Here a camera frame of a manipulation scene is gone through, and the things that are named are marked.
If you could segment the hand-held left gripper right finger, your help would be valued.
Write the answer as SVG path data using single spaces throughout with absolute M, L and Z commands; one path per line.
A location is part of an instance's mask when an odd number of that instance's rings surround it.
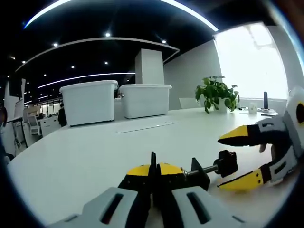
M 198 162 L 191 170 L 157 164 L 153 199 L 166 228 L 240 228 L 245 221 L 234 216 L 208 193 L 208 169 Z

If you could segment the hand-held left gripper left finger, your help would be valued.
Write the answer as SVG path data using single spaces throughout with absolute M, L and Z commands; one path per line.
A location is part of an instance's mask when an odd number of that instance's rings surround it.
M 128 171 L 118 187 L 111 187 L 51 228 L 143 228 L 151 207 L 152 165 Z

